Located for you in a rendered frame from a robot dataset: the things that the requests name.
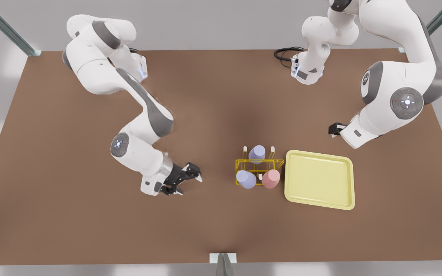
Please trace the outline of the silver frame post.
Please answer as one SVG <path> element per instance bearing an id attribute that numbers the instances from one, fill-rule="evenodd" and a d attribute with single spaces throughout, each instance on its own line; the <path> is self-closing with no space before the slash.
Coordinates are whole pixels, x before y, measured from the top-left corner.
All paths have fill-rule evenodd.
<path id="1" fill-rule="evenodd" d="M 235 276 L 232 264 L 237 263 L 236 253 L 210 253 L 210 263 L 216 263 L 215 276 Z"/>
<path id="2" fill-rule="evenodd" d="M 0 31 L 28 57 L 41 56 L 42 51 L 34 49 L 0 16 Z"/>
<path id="3" fill-rule="evenodd" d="M 431 36 L 440 26 L 442 25 L 442 0 L 406 0 L 408 5 L 412 8 L 412 10 L 417 14 L 422 22 L 426 22 L 424 20 L 423 15 L 425 12 L 431 14 L 431 12 L 435 12 L 433 18 L 431 18 L 427 24 L 426 28 L 429 36 Z"/>

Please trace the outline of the pink cup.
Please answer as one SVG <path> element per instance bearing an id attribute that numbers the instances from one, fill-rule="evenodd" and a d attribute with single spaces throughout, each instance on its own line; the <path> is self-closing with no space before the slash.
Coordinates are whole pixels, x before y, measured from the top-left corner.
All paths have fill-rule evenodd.
<path id="1" fill-rule="evenodd" d="M 262 176 L 262 185 L 267 189 L 275 188 L 280 181 L 280 172 L 278 170 L 272 169 L 267 171 Z"/>

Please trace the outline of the lavender cup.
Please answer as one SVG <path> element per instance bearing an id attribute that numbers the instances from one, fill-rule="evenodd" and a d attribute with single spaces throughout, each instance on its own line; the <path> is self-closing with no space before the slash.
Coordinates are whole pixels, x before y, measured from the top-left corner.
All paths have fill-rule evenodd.
<path id="1" fill-rule="evenodd" d="M 257 177 L 249 171 L 238 171 L 236 180 L 245 189 L 252 189 L 257 183 Z"/>
<path id="2" fill-rule="evenodd" d="M 248 159 L 252 164 L 261 164 L 265 159 L 265 147 L 262 145 L 253 147 L 249 152 Z"/>

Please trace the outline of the pale yellow tray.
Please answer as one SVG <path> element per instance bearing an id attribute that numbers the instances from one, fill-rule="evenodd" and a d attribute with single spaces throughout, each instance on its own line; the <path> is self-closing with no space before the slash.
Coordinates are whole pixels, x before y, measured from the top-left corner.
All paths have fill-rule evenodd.
<path id="1" fill-rule="evenodd" d="M 285 159 L 284 196 L 294 203 L 352 210 L 354 165 L 343 156 L 290 150 Z"/>

